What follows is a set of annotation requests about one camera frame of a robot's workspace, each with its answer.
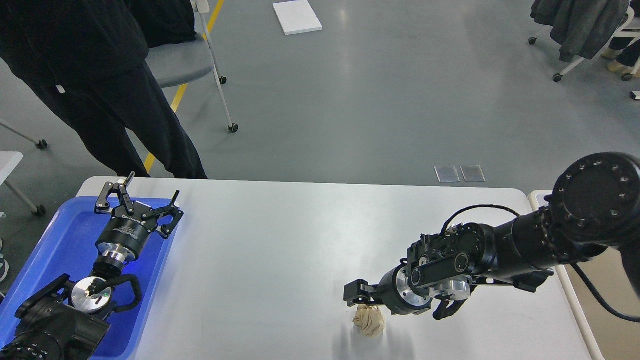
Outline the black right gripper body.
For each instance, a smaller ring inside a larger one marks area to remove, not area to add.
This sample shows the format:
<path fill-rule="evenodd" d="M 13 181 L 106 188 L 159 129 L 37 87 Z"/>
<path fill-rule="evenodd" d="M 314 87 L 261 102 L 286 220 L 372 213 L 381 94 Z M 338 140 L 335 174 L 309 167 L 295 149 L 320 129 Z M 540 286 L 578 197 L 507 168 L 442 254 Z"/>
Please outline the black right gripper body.
<path fill-rule="evenodd" d="M 432 297 L 410 287 L 407 265 L 398 265 L 384 274 L 375 291 L 393 315 L 420 315 L 432 309 Z"/>

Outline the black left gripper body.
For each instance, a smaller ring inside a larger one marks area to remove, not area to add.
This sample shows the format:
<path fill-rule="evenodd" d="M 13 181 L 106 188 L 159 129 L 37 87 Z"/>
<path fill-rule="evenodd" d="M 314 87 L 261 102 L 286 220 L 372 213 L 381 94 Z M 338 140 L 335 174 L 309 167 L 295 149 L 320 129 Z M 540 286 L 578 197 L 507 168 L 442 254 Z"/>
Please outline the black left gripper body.
<path fill-rule="evenodd" d="M 140 257 L 151 233 L 158 227 L 158 219 L 142 217 L 153 210 L 146 203 L 133 202 L 132 205 L 133 214 L 128 214 L 125 205 L 112 210 L 110 220 L 95 243 L 99 255 L 116 252 L 121 262 L 134 262 Z"/>

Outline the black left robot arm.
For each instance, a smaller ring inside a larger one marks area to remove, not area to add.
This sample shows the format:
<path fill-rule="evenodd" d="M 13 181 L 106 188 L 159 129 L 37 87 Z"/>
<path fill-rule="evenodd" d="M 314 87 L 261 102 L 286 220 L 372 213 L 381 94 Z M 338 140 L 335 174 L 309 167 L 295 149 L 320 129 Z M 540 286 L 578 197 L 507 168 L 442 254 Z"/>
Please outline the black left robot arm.
<path fill-rule="evenodd" d="M 124 180 L 59 208 L 1 305 L 3 360 L 125 360 L 142 337 L 184 216 Z"/>

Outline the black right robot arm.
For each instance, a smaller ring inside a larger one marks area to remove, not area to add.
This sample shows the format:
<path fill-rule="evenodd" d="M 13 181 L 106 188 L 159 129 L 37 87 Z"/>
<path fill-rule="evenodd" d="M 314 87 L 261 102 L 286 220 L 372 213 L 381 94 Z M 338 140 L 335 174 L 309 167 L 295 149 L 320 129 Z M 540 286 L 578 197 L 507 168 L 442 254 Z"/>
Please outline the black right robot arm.
<path fill-rule="evenodd" d="M 432 309 L 437 321 L 455 315 L 480 286 L 512 286 L 534 293 L 569 265 L 598 303 L 629 322 L 638 316 L 610 306 L 579 267 L 615 249 L 635 293 L 639 292 L 639 159 L 628 153 L 593 153 L 558 177 L 547 205 L 492 227 L 451 224 L 438 234 L 422 234 L 400 264 L 377 284 L 357 279 L 346 284 L 348 306 L 384 306 L 394 315 L 420 315 Z"/>

